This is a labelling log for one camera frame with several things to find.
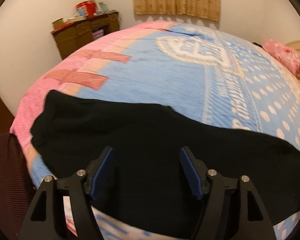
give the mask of maroon ribbed cloth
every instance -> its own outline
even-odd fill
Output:
[[[0,229],[9,240],[18,239],[35,192],[18,139],[0,135]]]

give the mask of metal screw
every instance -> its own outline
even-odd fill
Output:
[[[208,170],[208,174],[209,174],[210,176],[216,176],[216,174],[217,174],[217,171],[216,171],[216,170],[213,170],[213,169],[211,169],[211,170]]]
[[[77,175],[82,177],[82,176],[86,175],[86,171],[85,170],[78,170]]]
[[[52,181],[52,176],[50,176],[50,175],[46,176],[46,177],[44,178],[44,181],[45,181],[45,182],[50,182],[50,181]]]
[[[242,180],[243,182],[248,182],[248,181],[250,180],[250,178],[249,178],[248,176],[246,176],[246,175],[243,175],[243,176],[241,177],[241,180]]]

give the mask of black cloth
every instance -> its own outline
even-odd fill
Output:
[[[205,125],[155,104],[75,98],[52,90],[35,120],[32,144],[48,168],[68,177],[116,149],[118,169],[94,205],[132,226],[189,239],[201,203],[191,196],[179,151],[223,176],[248,175],[273,224],[300,210],[300,151],[266,134]]]

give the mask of pink plush bolster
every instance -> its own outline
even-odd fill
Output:
[[[300,53],[295,49],[269,40],[263,44],[263,49],[284,65],[294,76],[300,79]]]

